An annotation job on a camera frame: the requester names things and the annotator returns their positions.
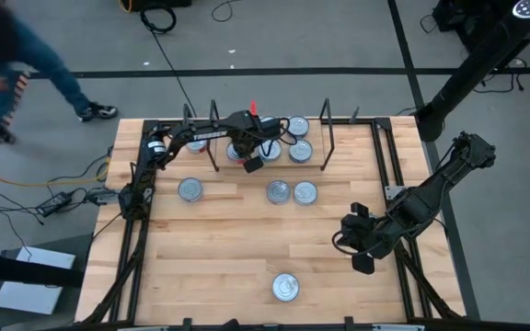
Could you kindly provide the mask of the black floor equipment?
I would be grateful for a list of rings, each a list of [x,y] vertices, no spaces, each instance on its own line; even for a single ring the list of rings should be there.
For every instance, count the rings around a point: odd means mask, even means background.
[[[516,0],[439,0],[432,18],[441,32],[454,31],[468,51],[490,33]]]

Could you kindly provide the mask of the white flat box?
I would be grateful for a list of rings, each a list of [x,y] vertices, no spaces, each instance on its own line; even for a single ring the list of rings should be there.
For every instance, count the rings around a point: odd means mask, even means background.
[[[75,255],[24,246],[16,260],[70,269],[75,263]],[[5,281],[0,288],[0,308],[51,315],[62,290],[62,287],[54,285]]]

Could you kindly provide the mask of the black aluminium table frame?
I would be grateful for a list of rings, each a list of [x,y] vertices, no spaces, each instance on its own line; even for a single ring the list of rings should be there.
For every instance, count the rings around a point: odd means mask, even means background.
[[[204,154],[180,154],[157,176],[142,273],[125,284],[126,291],[138,293],[136,324],[404,321],[396,260],[378,261],[366,276],[330,242],[353,202],[380,214],[385,186],[418,185],[429,175],[414,120],[395,117],[391,127],[391,139],[374,140],[368,125],[334,125],[334,152],[324,170],[261,168],[248,174],[219,169]],[[397,148],[399,173],[376,160],[389,142]],[[179,196],[186,177],[201,181],[200,200]],[[275,180],[291,187],[285,204],[267,199]],[[294,187],[302,181],[317,186],[312,205],[294,201]],[[298,279],[293,301],[281,302],[272,293],[273,279],[282,273]]]

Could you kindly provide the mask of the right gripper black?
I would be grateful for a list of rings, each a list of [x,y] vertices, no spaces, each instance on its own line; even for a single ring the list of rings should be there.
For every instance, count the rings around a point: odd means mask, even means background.
[[[392,251],[387,226],[391,219],[385,214],[373,216],[359,202],[351,204],[351,212],[340,221],[339,246],[350,247],[356,254],[385,257]]]

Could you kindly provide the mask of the person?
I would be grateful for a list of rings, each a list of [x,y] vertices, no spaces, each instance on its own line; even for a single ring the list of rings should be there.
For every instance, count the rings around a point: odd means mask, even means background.
[[[110,120],[119,113],[114,106],[90,100],[59,55],[0,1],[0,142],[15,140],[2,125],[16,98],[14,84],[19,73],[13,63],[24,63],[47,76],[82,122]]]

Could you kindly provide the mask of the black power adapter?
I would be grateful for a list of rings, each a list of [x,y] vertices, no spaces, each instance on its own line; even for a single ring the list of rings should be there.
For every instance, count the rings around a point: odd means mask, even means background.
[[[53,213],[56,213],[60,209],[68,206],[71,202],[72,197],[70,194],[66,192],[59,192],[38,205],[35,210],[40,216],[46,218]]]
[[[85,201],[98,206],[118,202],[119,193],[109,188],[92,188],[85,195]]]

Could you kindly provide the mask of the black desk edge bar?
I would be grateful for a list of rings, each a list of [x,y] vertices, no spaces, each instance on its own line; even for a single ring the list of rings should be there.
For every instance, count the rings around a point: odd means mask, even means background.
[[[0,280],[28,284],[80,288],[85,273],[78,269],[58,268],[0,257]]]

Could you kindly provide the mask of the blue label tuna can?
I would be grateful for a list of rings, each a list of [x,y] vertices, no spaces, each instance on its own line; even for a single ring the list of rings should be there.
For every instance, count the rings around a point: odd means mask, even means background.
[[[196,202],[203,196],[203,186],[199,179],[186,177],[178,186],[179,196],[187,202]]]
[[[300,291],[298,279],[288,273],[277,275],[272,282],[272,293],[281,302],[293,301]]]
[[[309,120],[303,116],[292,116],[289,118],[288,132],[296,138],[304,138],[310,129]]]
[[[306,163],[313,155],[313,146],[306,140],[297,140],[288,149],[290,159],[295,163]]]

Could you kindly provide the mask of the wooden shelf with black frames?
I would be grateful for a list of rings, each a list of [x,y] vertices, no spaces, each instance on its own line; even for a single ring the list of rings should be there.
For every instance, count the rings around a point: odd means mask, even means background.
[[[304,141],[310,143],[312,154],[303,163],[297,163],[290,157],[290,146],[284,142],[279,142],[281,146],[280,156],[273,161],[263,160],[262,170],[266,168],[296,168],[296,167],[317,167],[324,170],[332,153],[334,152],[333,125],[337,123],[332,119],[329,99],[326,98],[322,105],[320,114],[317,117],[306,117],[309,122],[307,135]],[[207,153],[214,160],[214,164],[219,169],[244,167],[238,161],[228,156],[227,146],[231,142],[229,138],[210,141]]]

